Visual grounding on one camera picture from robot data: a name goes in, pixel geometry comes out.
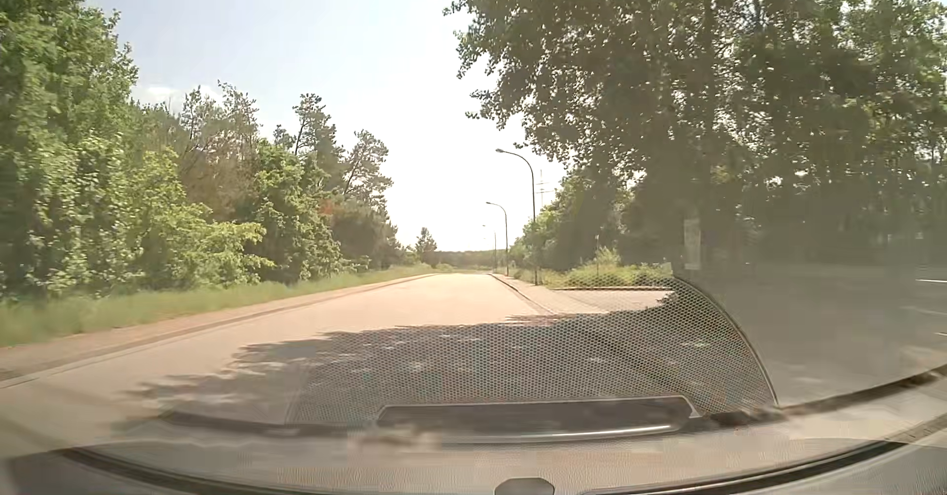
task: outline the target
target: curb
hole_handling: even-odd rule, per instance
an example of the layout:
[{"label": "curb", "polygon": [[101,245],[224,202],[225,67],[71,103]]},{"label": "curb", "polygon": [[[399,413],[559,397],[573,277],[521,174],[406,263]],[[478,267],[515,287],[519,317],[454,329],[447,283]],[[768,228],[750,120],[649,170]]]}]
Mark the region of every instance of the curb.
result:
[{"label": "curb", "polygon": [[156,335],[150,336],[150,337],[148,337],[148,338],[143,338],[143,339],[141,339],[141,340],[136,340],[136,341],[133,341],[133,342],[127,342],[127,343],[125,343],[125,344],[115,344],[115,345],[109,345],[109,346],[106,346],[106,347],[102,347],[102,348],[100,348],[100,349],[93,349],[93,350],[90,350],[90,351],[86,351],[86,352],[82,353],[81,355],[65,356],[65,357],[62,357],[62,358],[55,358],[55,359],[52,359],[52,360],[48,360],[48,361],[44,361],[44,362],[39,362],[39,363],[35,363],[35,364],[32,364],[32,365],[26,365],[26,366],[22,366],[22,367],[20,367],[20,368],[18,368],[18,369],[7,369],[7,368],[5,368],[5,367],[0,367],[0,382],[3,382],[3,381],[5,381],[5,380],[11,380],[11,379],[17,379],[17,378],[25,377],[26,375],[29,375],[29,374],[32,374],[32,373],[38,373],[38,372],[40,372],[40,371],[45,371],[45,370],[48,370],[48,369],[53,369],[53,368],[56,368],[56,367],[59,367],[59,366],[63,366],[63,365],[69,364],[69,363],[75,363],[75,362],[83,361],[83,360],[85,360],[85,359],[92,358],[92,357],[95,357],[95,356],[109,355],[109,354],[116,353],[116,352],[119,352],[119,351],[124,351],[124,350],[126,350],[126,349],[133,349],[133,348],[135,348],[135,347],[141,347],[141,346],[143,346],[143,345],[156,344],[156,343],[158,343],[158,342],[162,342],[162,341],[165,341],[165,340],[170,340],[170,339],[173,339],[173,338],[177,338],[177,337],[179,337],[179,336],[185,336],[185,335],[187,335],[187,334],[193,334],[193,333],[196,333],[196,332],[202,332],[202,331],[209,330],[209,329],[212,329],[212,328],[216,328],[216,327],[219,327],[219,326],[225,326],[225,325],[237,323],[237,322],[240,322],[240,321],[243,321],[243,320],[254,319],[254,318],[262,317],[262,316],[265,316],[265,315],[268,315],[268,314],[275,314],[275,313],[277,313],[277,312],[282,312],[282,311],[284,311],[284,310],[294,310],[294,309],[297,309],[297,308],[310,307],[310,306],[312,306],[312,305],[318,305],[319,303],[323,303],[323,302],[325,302],[325,301],[331,301],[331,300],[333,300],[333,299],[340,299],[340,298],[342,298],[342,297],[347,297],[347,296],[349,296],[349,295],[355,295],[355,294],[358,294],[358,293],[365,293],[365,292],[367,292],[367,291],[373,291],[373,290],[375,290],[375,289],[380,289],[380,288],[387,287],[387,286],[390,286],[390,285],[395,285],[395,284],[399,284],[399,283],[407,283],[407,282],[411,282],[411,281],[416,281],[416,280],[418,280],[418,279],[423,279],[424,277],[431,277],[431,276],[439,275],[439,274],[440,274],[440,273],[424,273],[424,274],[421,274],[421,275],[415,275],[415,276],[413,276],[413,277],[404,277],[404,278],[402,278],[402,279],[395,279],[395,280],[393,280],[393,281],[383,281],[383,282],[381,282],[381,283],[371,283],[371,284],[363,284],[363,285],[361,285],[361,286],[352,286],[352,288],[361,288],[361,289],[353,289],[353,290],[351,290],[351,291],[347,291],[346,293],[340,293],[340,294],[337,294],[337,295],[327,296],[327,297],[325,297],[325,298],[319,299],[318,301],[307,301],[307,302],[305,302],[305,303],[295,303],[295,304],[292,304],[292,305],[286,305],[286,306],[284,306],[284,307],[267,308],[266,310],[258,310],[258,311],[256,311],[256,312],[250,312],[250,313],[248,313],[248,314],[242,314],[242,315],[240,315],[240,316],[234,316],[234,317],[231,317],[231,318],[225,318],[225,319],[221,319],[221,320],[219,320],[219,321],[213,321],[213,322],[210,322],[210,323],[202,323],[202,324],[198,324],[198,325],[196,325],[196,326],[192,326],[192,327],[188,327],[188,328],[182,328],[182,329],[179,329],[179,330],[172,330],[172,331],[170,331],[170,332],[164,332],[164,333],[161,333],[161,334],[156,334]]},{"label": "curb", "polygon": [[566,287],[551,287],[556,291],[574,291],[574,290],[608,290],[608,291],[669,291],[672,290],[670,286],[665,285],[594,285],[594,286],[566,286]]},{"label": "curb", "polygon": [[539,303],[536,303],[536,302],[533,301],[532,299],[529,299],[529,298],[527,297],[527,295],[524,294],[522,291],[520,291],[520,289],[519,289],[518,287],[514,286],[514,285],[511,284],[511,283],[508,283],[503,277],[500,276],[499,273],[489,273],[489,275],[490,275],[491,277],[493,277],[494,279],[496,279],[496,280],[500,281],[501,283],[503,283],[503,285],[505,285],[505,286],[508,287],[509,289],[515,291],[516,294],[519,295],[520,297],[522,297],[523,300],[526,301],[529,305],[532,305],[533,307],[539,308],[540,310],[542,310],[542,312],[545,312],[545,313],[547,313],[547,314],[549,314],[549,315],[554,315],[554,314],[556,313],[556,312],[553,312],[551,308],[546,308],[546,307],[544,307],[543,305],[540,305]]}]

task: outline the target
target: windshield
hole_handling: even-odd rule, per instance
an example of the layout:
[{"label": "windshield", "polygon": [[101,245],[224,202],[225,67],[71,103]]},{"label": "windshield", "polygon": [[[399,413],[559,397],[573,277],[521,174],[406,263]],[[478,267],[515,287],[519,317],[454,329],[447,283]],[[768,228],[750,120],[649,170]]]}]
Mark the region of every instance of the windshield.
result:
[{"label": "windshield", "polygon": [[945,22],[0,0],[0,491],[776,486],[936,434]]}]

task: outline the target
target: forest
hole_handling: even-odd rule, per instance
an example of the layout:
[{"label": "forest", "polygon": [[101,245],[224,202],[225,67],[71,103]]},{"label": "forest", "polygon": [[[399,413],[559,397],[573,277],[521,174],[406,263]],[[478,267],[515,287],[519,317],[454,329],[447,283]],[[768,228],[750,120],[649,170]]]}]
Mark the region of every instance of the forest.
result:
[{"label": "forest", "polygon": [[381,139],[362,130],[341,147],[314,93],[292,108],[298,124],[272,134],[254,99],[224,82],[219,100],[197,89],[176,109],[137,102],[117,23],[87,0],[0,0],[7,301],[417,262],[386,210]]}]

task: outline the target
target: sky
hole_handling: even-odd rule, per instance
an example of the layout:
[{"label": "sky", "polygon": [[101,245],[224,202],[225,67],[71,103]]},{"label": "sky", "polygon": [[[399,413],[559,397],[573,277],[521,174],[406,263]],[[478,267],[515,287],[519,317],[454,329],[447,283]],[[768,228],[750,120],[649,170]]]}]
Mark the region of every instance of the sky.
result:
[{"label": "sky", "polygon": [[[444,17],[449,0],[91,0],[121,12],[119,37],[132,45],[139,68],[133,95],[148,103],[175,102],[218,80],[248,92],[262,131],[296,124],[299,94],[323,98],[343,146],[366,129],[390,154],[383,172],[394,179],[388,210],[398,237],[412,243],[427,227],[438,248],[504,245],[503,205],[510,243],[532,214],[527,164],[513,150],[523,138],[518,121],[499,131],[470,98],[492,83],[475,68],[456,78],[454,31],[466,18]],[[561,164],[528,150],[536,190],[552,190]],[[552,193],[536,195],[537,209]]]}]

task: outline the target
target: foliage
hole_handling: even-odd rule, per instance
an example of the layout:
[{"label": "foliage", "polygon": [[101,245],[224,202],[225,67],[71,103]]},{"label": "foliage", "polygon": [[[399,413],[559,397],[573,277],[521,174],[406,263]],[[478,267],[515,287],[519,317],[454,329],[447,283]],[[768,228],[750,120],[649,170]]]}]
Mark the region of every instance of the foliage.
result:
[{"label": "foliage", "polygon": [[574,287],[667,285],[672,278],[669,270],[660,266],[617,264],[586,264],[565,275],[565,285]]},{"label": "foliage", "polygon": [[418,235],[418,241],[414,246],[414,255],[418,260],[429,266],[433,266],[437,263],[437,256],[435,251],[437,250],[437,242],[434,241],[434,237],[431,235],[431,231],[427,227],[420,228],[420,235]]},{"label": "foliage", "polygon": [[621,256],[613,248],[599,247],[595,251],[595,258],[589,262],[595,266],[618,266]]},{"label": "foliage", "polygon": [[503,249],[494,254],[488,250],[437,250],[434,252],[438,264],[449,264],[458,270],[491,270],[493,260],[503,265]]},{"label": "foliage", "polygon": [[254,160],[250,194],[238,217],[262,225],[265,235],[247,250],[269,260],[263,280],[292,283],[341,269],[339,244],[319,213],[328,196],[320,191],[325,173],[314,158],[299,158],[264,142]]},{"label": "foliage", "polygon": [[345,163],[348,176],[342,188],[342,195],[383,211],[385,190],[392,184],[391,179],[381,172],[382,163],[388,156],[388,148],[366,130],[355,133],[355,138],[358,138],[358,141]]},{"label": "foliage", "polygon": [[132,101],[118,15],[86,1],[0,0],[0,295],[298,283],[407,262],[380,140],[362,131],[347,153],[313,93],[293,107],[295,134],[278,127],[272,142],[227,83],[176,113]]},{"label": "foliage", "polygon": [[601,245],[626,261],[680,268],[683,220],[697,216],[709,267],[947,260],[937,0],[453,0],[445,12],[473,16],[459,75],[483,59],[495,79],[472,116],[522,115],[523,146],[601,189],[598,208],[566,190],[527,227],[539,236],[524,259],[571,268],[611,232]]}]

